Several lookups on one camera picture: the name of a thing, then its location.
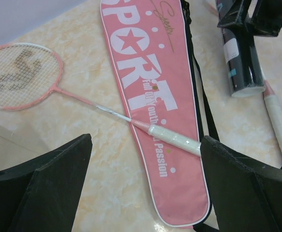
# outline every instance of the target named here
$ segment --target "black strap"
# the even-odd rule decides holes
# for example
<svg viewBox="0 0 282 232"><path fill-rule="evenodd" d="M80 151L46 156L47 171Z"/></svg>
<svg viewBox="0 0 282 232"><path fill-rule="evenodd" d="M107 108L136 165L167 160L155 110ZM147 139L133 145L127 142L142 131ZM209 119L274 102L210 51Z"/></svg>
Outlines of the black strap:
<svg viewBox="0 0 282 232"><path fill-rule="evenodd" d="M200 76L201 86L202 86L204 110L205 110L205 115L206 115L208 129L209 129L209 136L212 137L213 139L216 139L217 141L219 141L218 132L217 132L217 129L216 129L216 126L215 126L215 123L214 123L213 115L211 113L211 109L210 109L210 105L209 105L209 102L208 102L208 98L207 98L207 96L205 94L205 91L204 91L200 66L199 66L199 64L197 62L197 59L196 59L195 53L194 53L194 45L193 45L193 42L192 42L192 34L191 34L191 31L190 31L190 27L189 27L189 25L192 22L192 20L190 18L189 3L184 1L184 0L181 0L181 2L182 2L183 14L184 14L185 21L186 21L186 28L185 28L185 30L186 30L186 40L187 40L188 54L191 55L192 58L194 59L196 67L197 67L198 74ZM194 72L193 63L191 64L191 69L192 69L192 72Z"/></svg>
<svg viewBox="0 0 282 232"><path fill-rule="evenodd" d="M204 137L204 132L203 132L203 127L202 127L201 112L200 112L199 101L198 101L194 62L195 62L198 74L200 76L200 79L201 79L203 103L204 103L204 110L205 110L205 115L206 115L208 129L209 129L209 136L212 137L213 139L216 139L216 140L219 141L218 133L217 133L216 126L215 126L215 123L214 123L214 119L213 119L213 116L212 116L212 113L211 113L208 98L207 98L205 91L204 91L200 67L199 67L199 64L196 60L195 54L194 54L192 34L191 34L191 31L190 31L190 27L189 27L189 25L192 22L192 20L190 18L189 3L186 2L185 0L181 0L181 4L182 4L182 10L183 10L183 15L184 15L184 19L185 19L186 43L187 43L187 50L188 50L188 54L189 54L188 58L189 58L189 62L190 62L190 69L191 69L191 75L192 75L192 81L193 81L193 87L194 87L195 107L196 107L199 138L201 140ZM203 223L206 219L207 219L207 217L202 222L198 223L197 225L194 225L194 230L196 232L218 232L219 230L214 229L214 228L212 228L212 227Z"/></svg>

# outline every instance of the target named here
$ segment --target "stencil logo on strings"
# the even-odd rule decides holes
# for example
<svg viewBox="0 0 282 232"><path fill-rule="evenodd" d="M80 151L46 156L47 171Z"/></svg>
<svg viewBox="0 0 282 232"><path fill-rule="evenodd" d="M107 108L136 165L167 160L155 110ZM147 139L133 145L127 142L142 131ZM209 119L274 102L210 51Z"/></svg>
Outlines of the stencil logo on strings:
<svg viewBox="0 0 282 232"><path fill-rule="evenodd" d="M8 89L11 91L24 89L41 69L41 62L37 59L33 62L33 69L25 60L33 56L33 52L24 49L14 60L14 66L19 72L3 74L0 77L0 92Z"/></svg>

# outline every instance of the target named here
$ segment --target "white racket grip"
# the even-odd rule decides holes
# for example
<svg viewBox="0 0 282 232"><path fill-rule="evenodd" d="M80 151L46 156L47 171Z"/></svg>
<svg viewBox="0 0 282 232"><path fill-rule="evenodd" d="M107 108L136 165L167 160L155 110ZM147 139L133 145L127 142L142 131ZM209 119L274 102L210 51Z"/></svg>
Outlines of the white racket grip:
<svg viewBox="0 0 282 232"><path fill-rule="evenodd" d="M265 97L264 100L278 144L282 151L282 109L280 107L279 99L276 95L269 95Z"/></svg>
<svg viewBox="0 0 282 232"><path fill-rule="evenodd" d="M196 140L193 140L172 130L168 130L164 127L155 124L152 124L150 126L148 134L168 144L174 145L178 148L181 148L185 151L188 151L194 155L201 157L201 143Z"/></svg>

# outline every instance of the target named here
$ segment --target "racket bag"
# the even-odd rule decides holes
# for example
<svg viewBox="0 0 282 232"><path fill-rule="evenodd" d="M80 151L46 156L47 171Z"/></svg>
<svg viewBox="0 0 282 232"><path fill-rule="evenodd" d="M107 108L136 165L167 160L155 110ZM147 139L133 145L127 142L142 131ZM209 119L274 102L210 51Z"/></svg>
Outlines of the racket bag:
<svg viewBox="0 0 282 232"><path fill-rule="evenodd" d="M102 0L106 44L126 115L200 141L189 4L184 0ZM200 68L196 63L196 72ZM203 94L210 136L217 139ZM131 125L154 207L167 225L192 228L211 210L201 159Z"/></svg>

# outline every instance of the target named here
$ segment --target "star logo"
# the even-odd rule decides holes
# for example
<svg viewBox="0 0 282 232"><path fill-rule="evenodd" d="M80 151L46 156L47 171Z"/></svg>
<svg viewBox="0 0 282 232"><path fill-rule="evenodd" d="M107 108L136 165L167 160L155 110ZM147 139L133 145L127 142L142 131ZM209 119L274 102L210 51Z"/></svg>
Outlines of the star logo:
<svg viewBox="0 0 282 232"><path fill-rule="evenodd" d="M133 55L144 51L150 44L150 38L140 28L121 28L112 33L110 43L116 52Z"/></svg>
<svg viewBox="0 0 282 232"><path fill-rule="evenodd" d="M122 41L124 41L124 45L122 47L122 50L128 48L128 47L132 47L136 52L140 52L140 46L139 46L139 41L142 40L144 38L144 36L135 36L132 32L132 30L129 30L129 33L127 36L122 36L122 35L118 35L117 37L119 37Z"/></svg>

